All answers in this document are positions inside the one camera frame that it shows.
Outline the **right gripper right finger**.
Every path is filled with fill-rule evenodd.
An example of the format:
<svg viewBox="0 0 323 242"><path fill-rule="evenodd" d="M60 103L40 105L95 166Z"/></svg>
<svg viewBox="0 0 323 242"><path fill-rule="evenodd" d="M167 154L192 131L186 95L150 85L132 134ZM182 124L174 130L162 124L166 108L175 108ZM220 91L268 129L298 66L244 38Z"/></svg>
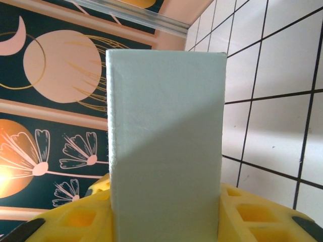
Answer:
<svg viewBox="0 0 323 242"><path fill-rule="evenodd" d="M323 242L323 228L307 215L221 184L218 242Z"/></svg>

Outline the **aluminium corner post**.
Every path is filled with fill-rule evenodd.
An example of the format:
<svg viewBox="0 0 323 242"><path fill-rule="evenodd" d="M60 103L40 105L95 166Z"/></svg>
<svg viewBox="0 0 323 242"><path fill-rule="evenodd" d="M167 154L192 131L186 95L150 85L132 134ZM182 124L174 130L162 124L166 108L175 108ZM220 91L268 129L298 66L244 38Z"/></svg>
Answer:
<svg viewBox="0 0 323 242"><path fill-rule="evenodd" d="M185 37L190 25L119 0L65 0L155 30Z"/></svg>

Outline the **light blue paper box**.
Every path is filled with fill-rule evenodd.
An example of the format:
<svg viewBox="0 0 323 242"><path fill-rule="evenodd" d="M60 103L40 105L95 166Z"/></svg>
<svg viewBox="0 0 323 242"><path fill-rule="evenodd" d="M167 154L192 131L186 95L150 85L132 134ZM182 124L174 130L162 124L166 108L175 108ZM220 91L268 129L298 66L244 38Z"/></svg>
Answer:
<svg viewBox="0 0 323 242"><path fill-rule="evenodd" d="M116 242L217 242L227 55L108 50Z"/></svg>

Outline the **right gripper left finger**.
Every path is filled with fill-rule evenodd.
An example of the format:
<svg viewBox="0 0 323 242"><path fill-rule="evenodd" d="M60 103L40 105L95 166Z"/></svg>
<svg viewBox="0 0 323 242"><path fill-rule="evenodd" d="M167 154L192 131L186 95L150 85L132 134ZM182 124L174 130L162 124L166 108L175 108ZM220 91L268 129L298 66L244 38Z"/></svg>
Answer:
<svg viewBox="0 0 323 242"><path fill-rule="evenodd" d="M0 242L114 242L109 174L91 185L84 198L22 223Z"/></svg>

